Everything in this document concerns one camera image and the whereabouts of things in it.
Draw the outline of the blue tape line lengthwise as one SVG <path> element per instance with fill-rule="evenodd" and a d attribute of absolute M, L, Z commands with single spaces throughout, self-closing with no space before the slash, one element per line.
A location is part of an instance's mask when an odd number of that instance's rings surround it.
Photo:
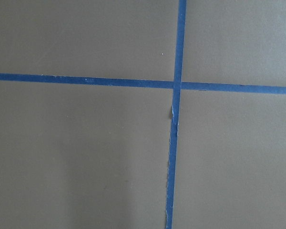
<path fill-rule="evenodd" d="M 175 186 L 175 170 L 176 170 L 177 143 L 178 143 L 179 110 L 180 110 L 180 98 L 181 98 L 181 88 L 182 88 L 186 5 L 187 5 L 186 0 L 180 0 L 178 3 L 174 81 L 173 81 L 173 96 L 172 96 L 172 118 L 170 127 L 166 206 L 165 206 L 165 212 L 166 212 L 165 227 L 167 229 L 171 229 L 173 227 L 174 186 Z"/>

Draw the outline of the blue tape line crosswise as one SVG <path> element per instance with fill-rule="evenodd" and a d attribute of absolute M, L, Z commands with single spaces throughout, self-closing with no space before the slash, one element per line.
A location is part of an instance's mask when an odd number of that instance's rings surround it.
<path fill-rule="evenodd" d="M 13 73 L 0 73 L 0 81 L 64 83 L 64 84 L 124 86 L 124 87 L 140 87 L 140 88 L 160 88 L 160 89 L 173 89 L 175 85 L 173 81 L 111 79 L 111 78 L 95 78 L 95 77 L 51 76 L 51 75 L 34 75 L 34 74 L 31 75 L 31 74 L 13 74 Z M 286 87 L 282 86 L 181 82 L 179 84 L 179 88 L 182 90 L 286 95 Z"/>

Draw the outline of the brown paper table cover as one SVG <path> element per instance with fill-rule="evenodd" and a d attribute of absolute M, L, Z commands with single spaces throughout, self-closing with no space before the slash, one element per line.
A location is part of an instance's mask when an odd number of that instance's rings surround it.
<path fill-rule="evenodd" d="M 0 0 L 0 73 L 174 81 L 179 0 Z M 182 82 L 286 87 L 286 0 L 187 0 Z M 173 89 L 0 81 L 0 229 L 166 229 Z M 286 95 L 182 90 L 172 229 L 286 229 Z"/>

